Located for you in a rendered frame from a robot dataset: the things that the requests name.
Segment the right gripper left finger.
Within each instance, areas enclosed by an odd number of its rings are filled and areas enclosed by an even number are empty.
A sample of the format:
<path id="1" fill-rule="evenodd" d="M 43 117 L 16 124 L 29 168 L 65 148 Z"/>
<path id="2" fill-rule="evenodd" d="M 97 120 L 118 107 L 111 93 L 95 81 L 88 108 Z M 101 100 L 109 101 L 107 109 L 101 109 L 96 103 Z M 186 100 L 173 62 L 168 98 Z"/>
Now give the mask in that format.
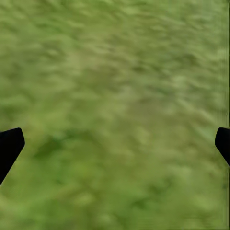
<path id="1" fill-rule="evenodd" d="M 0 185 L 25 145 L 21 128 L 0 133 Z"/>

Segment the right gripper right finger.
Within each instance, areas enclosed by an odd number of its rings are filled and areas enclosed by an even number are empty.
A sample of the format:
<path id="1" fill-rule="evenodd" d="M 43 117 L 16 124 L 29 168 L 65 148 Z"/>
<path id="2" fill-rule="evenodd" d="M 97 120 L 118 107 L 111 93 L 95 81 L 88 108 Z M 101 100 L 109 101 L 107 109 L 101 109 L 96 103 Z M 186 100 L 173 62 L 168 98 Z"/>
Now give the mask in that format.
<path id="1" fill-rule="evenodd" d="M 218 129 L 215 145 L 230 166 L 230 129 L 223 127 Z"/>

